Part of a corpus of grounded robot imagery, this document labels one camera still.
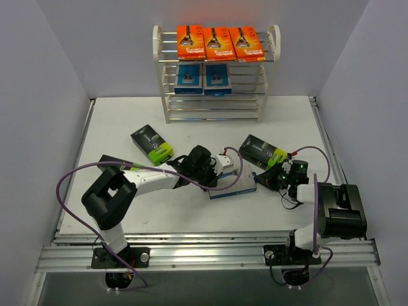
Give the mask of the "grey Harry's box blue razor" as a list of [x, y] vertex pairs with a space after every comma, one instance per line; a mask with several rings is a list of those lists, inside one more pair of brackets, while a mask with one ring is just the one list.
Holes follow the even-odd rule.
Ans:
[[208, 196], [211, 200], [226, 198], [246, 193], [253, 193], [257, 190], [256, 181], [252, 170], [247, 165], [242, 170], [242, 174], [238, 181], [231, 187], [226, 189], [226, 186], [232, 184], [238, 177], [238, 170], [233, 170], [230, 173], [222, 175], [217, 181], [219, 191], [208, 191]]

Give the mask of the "Harry's blade cartridge pack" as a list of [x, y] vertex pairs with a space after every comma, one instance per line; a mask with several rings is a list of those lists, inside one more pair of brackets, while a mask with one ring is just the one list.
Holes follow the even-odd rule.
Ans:
[[225, 96], [232, 93], [228, 64], [204, 64], [203, 92], [209, 96]]

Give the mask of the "small orange Gillette razor box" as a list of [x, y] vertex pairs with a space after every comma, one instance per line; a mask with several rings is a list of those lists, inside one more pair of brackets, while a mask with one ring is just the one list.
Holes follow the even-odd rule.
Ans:
[[207, 58], [201, 25], [177, 27], [177, 57], [183, 61], [201, 61]]

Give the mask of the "orange Gillette Fusion5 razor box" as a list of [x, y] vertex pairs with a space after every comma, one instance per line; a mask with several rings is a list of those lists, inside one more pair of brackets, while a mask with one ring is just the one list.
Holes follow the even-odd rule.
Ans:
[[266, 59], [255, 28], [230, 27], [228, 30], [238, 62], [258, 62]]

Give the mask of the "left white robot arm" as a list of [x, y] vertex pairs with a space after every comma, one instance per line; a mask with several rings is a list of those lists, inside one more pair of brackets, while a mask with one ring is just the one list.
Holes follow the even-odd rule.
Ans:
[[128, 262], [128, 242], [121, 221], [136, 196], [176, 189], [194, 181], [205, 187], [216, 187], [224, 169], [233, 163], [228, 157], [211, 156], [210, 151], [197, 145], [189, 153], [151, 170], [120, 170], [105, 168], [82, 196], [81, 202], [93, 218], [103, 241], [109, 246], [106, 260], [114, 267]]

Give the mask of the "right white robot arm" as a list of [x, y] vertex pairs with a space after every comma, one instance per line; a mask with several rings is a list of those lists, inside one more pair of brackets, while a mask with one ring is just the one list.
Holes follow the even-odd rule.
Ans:
[[319, 251], [327, 243], [366, 235], [367, 219], [358, 187], [318, 182], [316, 178], [309, 182], [308, 166], [302, 160], [286, 161], [255, 178], [282, 197], [289, 196], [295, 208], [304, 204], [314, 207], [311, 224], [290, 231], [284, 245], [264, 246], [266, 265], [318, 265]]

